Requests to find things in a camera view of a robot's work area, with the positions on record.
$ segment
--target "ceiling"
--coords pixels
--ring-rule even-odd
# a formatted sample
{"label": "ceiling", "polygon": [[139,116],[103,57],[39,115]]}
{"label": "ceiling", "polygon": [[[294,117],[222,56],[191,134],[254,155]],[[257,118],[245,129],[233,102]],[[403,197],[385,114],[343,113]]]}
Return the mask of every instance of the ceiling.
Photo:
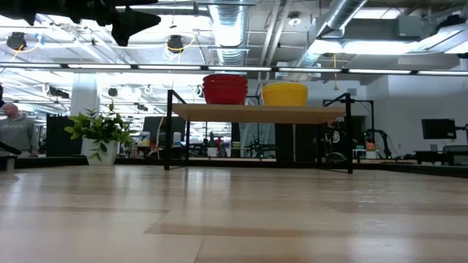
{"label": "ceiling", "polygon": [[[179,5],[174,1],[160,1],[160,4]],[[260,0],[250,6],[248,11],[247,39],[242,48],[248,50],[247,65],[259,64],[262,48],[266,37],[266,29],[271,21],[273,0]],[[301,23],[291,26],[285,23],[279,38],[272,64],[298,60],[309,47],[307,32],[314,18],[328,11],[330,1],[295,0],[292,1],[290,12],[299,12]],[[355,18],[394,19],[402,12],[408,11],[412,15],[427,12],[438,12],[465,4],[465,0],[433,0],[433,1],[399,1],[369,0]],[[14,62],[51,62],[51,63],[104,63],[104,64],[218,64],[211,30],[211,19],[195,16],[163,15],[162,22],[153,28],[132,36],[128,47],[119,47],[111,37],[112,26],[100,27],[96,22],[84,20],[81,24],[74,24],[69,18],[38,15],[34,26],[29,26],[24,20],[10,20],[0,16],[0,54],[1,61]],[[14,31],[25,32],[25,40],[30,50],[27,53],[16,53],[10,50],[6,41]],[[167,52],[165,43],[171,35],[181,35],[185,49],[180,56]],[[43,37],[43,45],[37,39]],[[318,63],[322,66],[335,66],[333,56],[321,56]],[[421,69],[450,69],[458,65],[456,55],[432,53],[413,56],[383,56],[336,54],[337,67],[359,67],[367,69],[385,68],[421,68]],[[203,81],[204,75],[169,75],[169,74],[140,74],[140,73],[99,73],[99,84],[103,87],[103,102],[109,102],[107,95],[109,88],[127,89],[122,93],[135,94],[136,89],[144,91],[151,84],[151,93],[141,94],[142,102],[165,103],[166,90],[174,88],[184,99],[191,102],[203,103],[198,97],[196,87]],[[327,81],[333,75],[323,75],[315,80]],[[339,75],[340,80],[360,80],[368,83],[375,77],[363,75]],[[4,86],[5,100],[45,101],[56,100],[48,96],[45,83],[72,94],[72,72],[34,72],[4,70],[0,73],[0,82]],[[128,97],[118,97],[116,102],[128,101]],[[67,114],[69,100],[62,99],[63,104],[27,104],[25,112],[29,115],[43,116],[44,113]],[[123,113],[142,113],[133,106],[118,106]],[[151,114],[162,114],[164,107],[153,107]]]}

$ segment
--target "wooden shelf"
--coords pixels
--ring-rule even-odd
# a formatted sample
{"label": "wooden shelf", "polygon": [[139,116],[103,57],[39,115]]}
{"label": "wooden shelf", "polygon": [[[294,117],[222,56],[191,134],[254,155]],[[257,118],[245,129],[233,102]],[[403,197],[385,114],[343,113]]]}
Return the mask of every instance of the wooden shelf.
{"label": "wooden shelf", "polygon": [[339,107],[272,107],[252,105],[174,104],[187,121],[316,124],[344,115]]}

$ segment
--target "chair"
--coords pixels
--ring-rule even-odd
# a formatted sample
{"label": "chair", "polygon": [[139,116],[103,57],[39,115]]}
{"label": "chair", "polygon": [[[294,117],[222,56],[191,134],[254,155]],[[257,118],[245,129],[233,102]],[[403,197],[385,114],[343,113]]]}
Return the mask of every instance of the chair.
{"label": "chair", "polygon": [[[447,145],[442,149],[444,153],[453,152],[468,152],[468,145]],[[457,156],[453,157],[453,164],[455,166],[468,167],[468,156]]]}

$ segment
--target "desk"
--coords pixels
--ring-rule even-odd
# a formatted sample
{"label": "desk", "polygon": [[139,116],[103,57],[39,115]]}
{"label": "desk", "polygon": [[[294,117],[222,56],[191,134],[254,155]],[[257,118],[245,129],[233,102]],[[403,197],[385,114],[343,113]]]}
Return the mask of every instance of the desk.
{"label": "desk", "polygon": [[429,162],[447,162],[449,166],[454,166],[455,156],[468,156],[468,151],[459,151],[459,152],[439,152],[439,151],[430,151],[430,150],[417,150],[416,151],[416,159],[418,160],[418,164],[422,164],[423,161]]}

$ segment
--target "yellow bowl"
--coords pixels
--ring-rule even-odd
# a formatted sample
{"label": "yellow bowl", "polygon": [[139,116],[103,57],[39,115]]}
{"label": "yellow bowl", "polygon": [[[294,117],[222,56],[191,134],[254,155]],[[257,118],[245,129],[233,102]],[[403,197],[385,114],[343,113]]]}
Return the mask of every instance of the yellow bowl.
{"label": "yellow bowl", "polygon": [[306,106],[309,89],[298,83],[275,83],[262,90],[266,106]]}

